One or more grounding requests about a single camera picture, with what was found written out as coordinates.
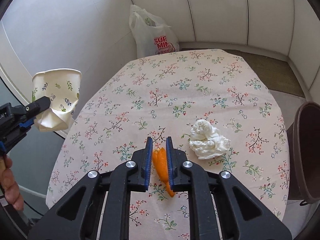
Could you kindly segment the person's left hand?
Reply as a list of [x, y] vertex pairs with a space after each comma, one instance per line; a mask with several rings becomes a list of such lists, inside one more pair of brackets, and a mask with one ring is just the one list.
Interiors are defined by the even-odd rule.
[[12, 160], [7, 155], [1, 157], [1, 186], [4, 190], [4, 196], [7, 202], [11, 204], [15, 210], [23, 211], [24, 200], [11, 167]]

